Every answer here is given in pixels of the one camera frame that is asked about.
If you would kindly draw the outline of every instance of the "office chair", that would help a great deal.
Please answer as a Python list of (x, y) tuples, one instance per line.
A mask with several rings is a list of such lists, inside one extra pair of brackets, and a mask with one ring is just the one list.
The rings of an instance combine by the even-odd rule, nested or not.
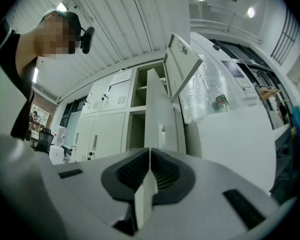
[(54, 136), (51, 134), (51, 130), (48, 128), (43, 128), (39, 132), (39, 140), (35, 150), (49, 154), (50, 145), (53, 139)]

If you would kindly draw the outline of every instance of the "paper sign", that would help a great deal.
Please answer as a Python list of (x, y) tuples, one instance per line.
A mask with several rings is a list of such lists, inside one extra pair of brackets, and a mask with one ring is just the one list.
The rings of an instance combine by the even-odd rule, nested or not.
[(112, 81), (110, 83), (110, 86), (113, 86), (115, 84), (119, 84), (125, 81), (128, 81), (131, 77), (131, 69), (125, 70), (121, 73), (115, 74), (112, 78)]
[(231, 75), (234, 76), (235, 80), (238, 82), (240, 87), (251, 88), (250, 84), (245, 79), (245, 76), (237, 68), (238, 65), (236, 63), (234, 63), (233, 61), (224, 61), (224, 60), (222, 60), (222, 63), (230, 71)]

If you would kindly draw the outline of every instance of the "clear plastic sheet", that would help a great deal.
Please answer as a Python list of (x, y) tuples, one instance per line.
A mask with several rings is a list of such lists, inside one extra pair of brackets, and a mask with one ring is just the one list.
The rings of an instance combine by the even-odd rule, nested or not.
[(199, 55), (203, 62), (179, 95), (184, 122), (189, 124), (204, 116), (220, 113), (216, 98), (225, 95), (231, 101), (226, 78), (206, 55)]

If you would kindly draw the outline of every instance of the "brown wall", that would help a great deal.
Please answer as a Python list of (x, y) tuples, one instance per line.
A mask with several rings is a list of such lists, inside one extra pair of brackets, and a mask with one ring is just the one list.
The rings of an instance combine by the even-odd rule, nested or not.
[(57, 105), (53, 104), (52, 102), (45, 99), (44, 97), (42, 97), (41, 95), (39, 95), (36, 92), (34, 93), (34, 98), (33, 98), (31, 107), (32, 107), (32, 105), (36, 105), (39, 108), (41, 108), (41, 109), (47, 111), (48, 113), (50, 113), (49, 118), (48, 118), (48, 122), (46, 123), (46, 126), (45, 126), (46, 128), (50, 129), (52, 118), (55, 115)]

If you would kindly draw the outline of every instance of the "paper label on locker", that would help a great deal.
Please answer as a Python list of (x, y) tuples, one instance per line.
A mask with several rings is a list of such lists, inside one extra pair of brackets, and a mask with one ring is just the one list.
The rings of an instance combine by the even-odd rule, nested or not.
[(125, 70), (121, 73), (115, 74), (112, 78), (110, 86), (130, 80), (131, 72), (132, 72), (132, 70), (129, 69), (129, 70)]

